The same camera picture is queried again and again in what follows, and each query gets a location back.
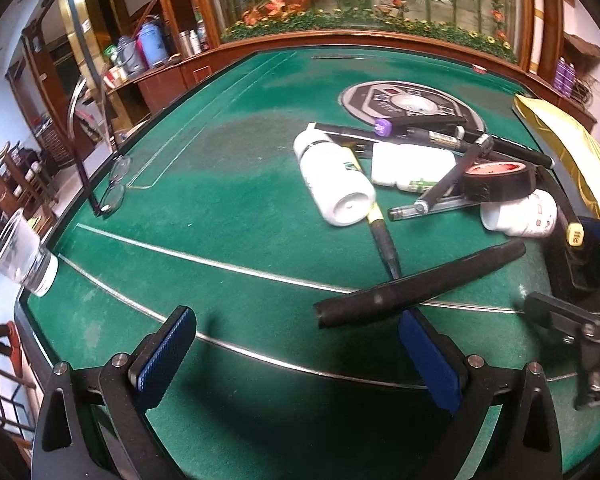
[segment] tape roll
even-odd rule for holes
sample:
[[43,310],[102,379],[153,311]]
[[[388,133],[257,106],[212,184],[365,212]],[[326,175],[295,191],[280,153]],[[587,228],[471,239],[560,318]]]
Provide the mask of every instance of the tape roll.
[[486,162],[470,167],[460,186],[464,196],[474,202],[510,202],[536,190],[536,172],[524,162]]

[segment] black foam handle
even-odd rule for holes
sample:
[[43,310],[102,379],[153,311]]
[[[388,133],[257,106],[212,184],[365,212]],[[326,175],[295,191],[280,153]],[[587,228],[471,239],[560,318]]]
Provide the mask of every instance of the black foam handle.
[[[484,132],[476,132],[473,130],[465,130],[464,138],[468,142],[475,142]],[[544,153],[536,152],[536,150],[532,150],[522,144],[517,142],[513,142],[509,139],[503,139],[502,137],[498,137],[490,134],[493,137],[493,150],[495,152],[504,153],[505,155],[513,156],[520,160],[524,160],[525,162],[531,162],[532,164],[537,164],[538,166],[544,166],[549,170],[554,166],[554,160]]]
[[315,303],[318,327],[366,324],[399,314],[410,306],[490,274],[525,254],[515,239],[392,282]]

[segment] black handle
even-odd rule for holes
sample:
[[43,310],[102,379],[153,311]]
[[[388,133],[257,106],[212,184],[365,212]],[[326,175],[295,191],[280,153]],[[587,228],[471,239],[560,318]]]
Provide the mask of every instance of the black handle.
[[525,254],[522,240],[510,240],[392,282],[319,301],[320,328],[366,324],[399,314],[410,306],[486,276]]
[[[475,142],[484,132],[476,132],[473,130],[465,130],[464,138],[468,142]],[[513,156],[525,162],[531,162],[538,166],[544,166],[549,170],[554,166],[554,160],[544,153],[536,152],[522,144],[513,142],[509,139],[503,139],[502,137],[490,134],[493,137],[493,151],[504,153],[505,155]]]
[[491,151],[493,147],[493,139],[489,134],[483,134],[475,141],[471,147],[464,152],[464,155],[456,162],[456,165],[442,177],[439,182],[425,191],[416,202],[413,203],[414,208],[419,214],[428,213],[435,203],[440,200],[453,184],[468,170],[474,162],[484,153]]

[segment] metal bolt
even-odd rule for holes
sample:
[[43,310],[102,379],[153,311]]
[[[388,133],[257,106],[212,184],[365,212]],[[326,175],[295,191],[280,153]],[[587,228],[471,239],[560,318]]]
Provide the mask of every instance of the metal bolt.
[[589,376],[589,386],[591,386],[594,390],[600,389],[600,374],[598,372],[593,372]]
[[64,361],[60,361],[59,363],[56,363],[56,366],[54,366],[54,373],[56,375],[62,375],[67,371],[67,368],[69,366],[67,365],[67,363],[65,363]]
[[582,333],[587,337],[593,337],[596,334],[596,327],[591,323],[585,323],[582,326]]
[[482,368],[484,366],[484,359],[477,354],[471,354],[466,361],[471,368]]
[[529,371],[533,375],[540,375],[542,373],[542,366],[540,365],[540,363],[532,362],[529,363],[526,367],[529,368]]
[[115,354],[111,358],[111,364],[116,368],[126,365],[127,361],[129,361],[129,356],[127,354]]

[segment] label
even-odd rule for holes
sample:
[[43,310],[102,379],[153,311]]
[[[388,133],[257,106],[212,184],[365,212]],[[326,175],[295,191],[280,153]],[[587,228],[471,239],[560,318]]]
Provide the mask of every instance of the label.
[[402,190],[408,193],[424,193],[425,191],[428,191],[434,187],[436,184],[437,182],[430,182],[421,178],[420,180],[411,180],[409,184]]
[[372,222],[375,222],[376,220],[384,220],[384,216],[382,216],[382,211],[380,211],[380,208],[378,207],[378,202],[374,202],[374,204],[371,206],[371,211],[369,211],[369,214],[366,216],[366,219],[370,224]]
[[439,134],[437,132],[429,132],[429,139],[440,146],[446,146],[448,148],[459,148],[460,141],[455,137],[451,137],[445,134]]
[[362,168],[360,168],[360,164],[356,159],[356,155],[351,151],[351,148],[342,148],[344,150],[345,156],[349,159],[344,163],[344,169],[347,171],[360,171],[362,172]]

